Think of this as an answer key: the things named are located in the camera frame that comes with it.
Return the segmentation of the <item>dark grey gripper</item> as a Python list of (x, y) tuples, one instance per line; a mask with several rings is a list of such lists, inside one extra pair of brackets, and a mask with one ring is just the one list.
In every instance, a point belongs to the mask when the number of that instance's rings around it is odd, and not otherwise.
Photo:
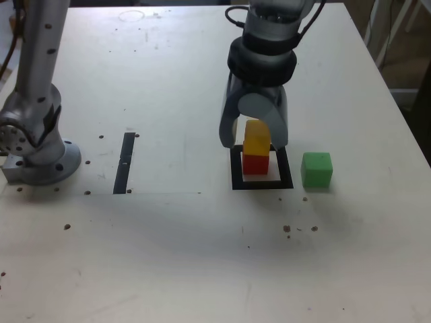
[(276, 149), (288, 144), (287, 99), (283, 86), (252, 85), (230, 73), (219, 125), (219, 138), (225, 148), (231, 149), (235, 145), (236, 123), (240, 113), (263, 121)]

